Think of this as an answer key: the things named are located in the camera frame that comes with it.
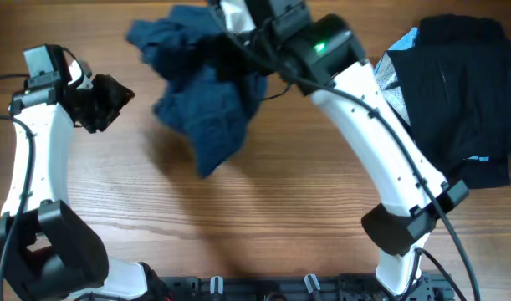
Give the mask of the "navy blue denim shorts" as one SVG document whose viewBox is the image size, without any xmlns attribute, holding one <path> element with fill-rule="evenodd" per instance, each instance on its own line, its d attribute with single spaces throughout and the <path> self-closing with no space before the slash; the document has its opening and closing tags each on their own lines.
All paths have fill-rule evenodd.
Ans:
<svg viewBox="0 0 511 301">
<path fill-rule="evenodd" d="M 208 38 L 219 33 L 224 32 L 207 8 L 178 5 L 165 18 L 133 21 L 126 34 L 127 42 L 141 51 L 142 62 L 167 82 L 154 112 L 188 138 L 202 178 L 243 147 L 248 124 L 268 89 L 262 76 L 217 80 L 208 60 Z"/>
</svg>

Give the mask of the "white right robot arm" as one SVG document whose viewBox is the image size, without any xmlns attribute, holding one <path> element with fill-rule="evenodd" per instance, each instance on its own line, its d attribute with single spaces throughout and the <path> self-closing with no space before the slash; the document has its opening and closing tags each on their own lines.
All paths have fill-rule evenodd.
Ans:
<svg viewBox="0 0 511 301">
<path fill-rule="evenodd" d="M 329 118 L 360 159 L 380 203 L 362 227 L 378 247 L 375 278 L 386 297 L 407 300 L 438 223 L 468 197 L 421 153 L 382 96 L 350 25 L 330 13 L 314 19 L 304 1 L 211 1 L 210 13 L 242 55 L 295 84 Z"/>
</svg>

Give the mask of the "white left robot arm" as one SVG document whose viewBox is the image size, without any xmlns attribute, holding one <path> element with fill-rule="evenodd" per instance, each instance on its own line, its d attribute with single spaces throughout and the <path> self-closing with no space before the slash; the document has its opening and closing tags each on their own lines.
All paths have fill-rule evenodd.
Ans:
<svg viewBox="0 0 511 301">
<path fill-rule="evenodd" d="M 105 130 L 134 93 L 92 74 L 67 48 L 43 44 L 23 55 L 26 81 L 6 115 L 16 150 L 0 216 L 0 290 L 9 285 L 22 300 L 162 299 L 166 290 L 152 269 L 109 257 L 68 197 L 74 129 Z"/>
</svg>

